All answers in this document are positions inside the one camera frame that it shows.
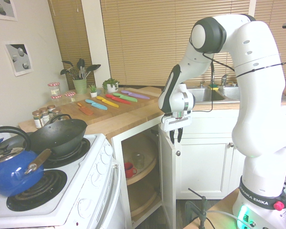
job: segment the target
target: green utensil holder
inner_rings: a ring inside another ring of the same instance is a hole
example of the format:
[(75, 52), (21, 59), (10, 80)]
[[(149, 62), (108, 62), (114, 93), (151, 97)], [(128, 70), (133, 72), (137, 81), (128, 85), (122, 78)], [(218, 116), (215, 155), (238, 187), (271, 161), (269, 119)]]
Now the green utensil holder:
[(73, 83), (77, 94), (87, 93), (87, 79), (73, 80)]

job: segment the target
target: white stove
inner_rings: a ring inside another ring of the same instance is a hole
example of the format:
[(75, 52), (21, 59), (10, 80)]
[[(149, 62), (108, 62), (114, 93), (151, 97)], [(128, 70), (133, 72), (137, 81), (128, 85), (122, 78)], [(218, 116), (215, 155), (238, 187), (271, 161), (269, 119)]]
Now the white stove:
[(8, 198), (0, 196), (0, 229), (107, 228), (117, 212), (121, 166), (112, 157), (113, 149), (103, 134), (84, 138), (91, 147), (83, 157), (53, 168), (67, 175), (65, 186), (53, 199), (34, 209), (14, 211), (7, 207)]

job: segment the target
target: wooden floor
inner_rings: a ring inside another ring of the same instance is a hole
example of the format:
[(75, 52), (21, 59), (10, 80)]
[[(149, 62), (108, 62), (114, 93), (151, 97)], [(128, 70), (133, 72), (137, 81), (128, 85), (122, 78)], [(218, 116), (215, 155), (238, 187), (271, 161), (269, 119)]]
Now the wooden floor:
[[(176, 203), (176, 229), (183, 229), (186, 226), (185, 222), (185, 203), (187, 200), (179, 199)], [(201, 200), (191, 200), (197, 207), (201, 207)], [(220, 200), (208, 200), (209, 209)], [(169, 229), (164, 215), (162, 206), (159, 207), (152, 215), (143, 221), (136, 229)]]

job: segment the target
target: photo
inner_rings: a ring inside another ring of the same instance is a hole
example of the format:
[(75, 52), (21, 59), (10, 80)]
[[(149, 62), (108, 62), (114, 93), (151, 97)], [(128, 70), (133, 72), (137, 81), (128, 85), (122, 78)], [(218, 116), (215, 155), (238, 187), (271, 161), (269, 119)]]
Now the photo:
[(17, 21), (15, 6), (12, 0), (0, 0), (0, 19)]
[(33, 71), (31, 57), (25, 44), (6, 43), (5, 50), (9, 55), (15, 76)]

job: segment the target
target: cutting board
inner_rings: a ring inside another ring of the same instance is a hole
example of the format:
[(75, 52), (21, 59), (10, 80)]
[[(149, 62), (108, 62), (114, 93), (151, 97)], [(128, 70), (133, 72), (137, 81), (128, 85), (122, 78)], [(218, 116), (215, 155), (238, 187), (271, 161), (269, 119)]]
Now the cutting board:
[[(103, 97), (103, 98), (107, 99), (108, 101), (111, 101), (115, 104), (118, 104), (119, 107), (110, 106), (108, 104), (103, 103), (100, 100), (97, 100), (96, 98), (89, 98), (90, 100), (93, 100), (99, 104), (107, 106), (108, 110), (101, 110), (101, 109), (95, 108), (95, 107), (91, 106), (89, 103), (86, 103), (85, 100), (65, 104), (65, 105), (61, 106), (60, 108), (61, 108), (61, 112), (63, 114), (69, 114), (71, 116), (71, 118), (81, 119), (81, 120), (85, 121), (87, 125), (91, 125), (93, 123), (97, 123), (97, 122), (100, 122), (102, 120), (105, 120), (105, 119), (108, 119), (108, 118), (111, 118), (111, 117), (114, 117), (117, 115), (121, 115), (123, 113), (133, 111), (137, 108), (141, 108), (141, 107), (144, 107), (144, 106), (158, 102), (158, 97), (156, 97), (156, 96), (152, 96), (149, 94), (143, 94), (143, 93), (138, 93), (138, 94), (145, 95), (145, 96), (149, 97), (150, 99), (136, 98), (138, 100), (138, 102), (131, 102), (130, 101), (131, 104), (123, 104), (123, 103), (114, 101), (110, 98), (106, 98), (104, 94), (101, 94), (100, 95), (101, 97)], [(92, 115), (83, 114), (79, 110), (80, 107), (77, 105), (78, 102), (80, 102), (82, 105), (86, 106), (87, 108), (91, 109), (93, 111), (93, 114)]]

